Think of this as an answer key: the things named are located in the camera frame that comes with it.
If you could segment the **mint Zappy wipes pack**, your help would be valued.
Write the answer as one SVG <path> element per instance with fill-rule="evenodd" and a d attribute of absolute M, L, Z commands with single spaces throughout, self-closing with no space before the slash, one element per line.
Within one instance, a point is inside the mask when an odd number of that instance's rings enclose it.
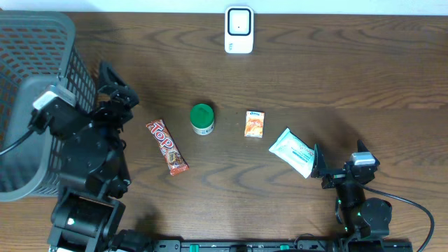
<path fill-rule="evenodd" d="M 286 128 L 276 142 L 269 148 L 269 152 L 275 154 L 304 178 L 308 178 L 312 172 L 315 154 L 289 128 Z"/>

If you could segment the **red Top chocolate bar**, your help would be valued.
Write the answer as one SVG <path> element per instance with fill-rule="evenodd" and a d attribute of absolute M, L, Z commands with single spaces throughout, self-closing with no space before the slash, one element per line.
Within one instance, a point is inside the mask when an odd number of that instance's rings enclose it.
<path fill-rule="evenodd" d="M 169 168 L 169 173 L 172 176 L 189 170 L 187 162 L 179 152 L 163 119 L 154 120 L 146 124 L 146 128 L 158 142 L 161 154 L 164 156 Z"/>

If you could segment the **green lid jar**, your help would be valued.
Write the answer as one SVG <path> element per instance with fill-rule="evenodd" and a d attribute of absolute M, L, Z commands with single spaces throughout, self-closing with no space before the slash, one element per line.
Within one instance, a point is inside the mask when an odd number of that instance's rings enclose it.
<path fill-rule="evenodd" d="M 190 111 L 190 123 L 198 135 L 208 135 L 214 130 L 214 111 L 207 104 L 196 104 Z"/>

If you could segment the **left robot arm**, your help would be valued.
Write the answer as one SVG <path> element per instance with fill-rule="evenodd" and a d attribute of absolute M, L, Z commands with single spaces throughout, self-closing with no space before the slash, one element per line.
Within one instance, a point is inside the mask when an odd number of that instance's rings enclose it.
<path fill-rule="evenodd" d="M 119 230 L 130 173 L 120 133 L 139 103 L 108 62 L 99 65 L 98 93 L 107 95 L 91 112 L 75 94 L 51 85 L 33 104 L 29 129 L 49 130 L 63 141 L 58 201 L 53 209 L 50 251 L 151 251 L 149 238 Z"/>

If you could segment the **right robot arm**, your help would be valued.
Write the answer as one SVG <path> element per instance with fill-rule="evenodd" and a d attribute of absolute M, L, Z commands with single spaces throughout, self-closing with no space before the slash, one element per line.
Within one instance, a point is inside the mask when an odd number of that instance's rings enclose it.
<path fill-rule="evenodd" d="M 357 141 L 342 168 L 329 168 L 320 147 L 314 146 L 311 177 L 321 179 L 323 189 L 336 189 L 335 215 L 346 234 L 328 242 L 326 251 L 384 251 L 383 238 L 389 235 L 392 206 L 376 197 L 366 198 L 363 186 L 375 178 L 380 162 Z"/>

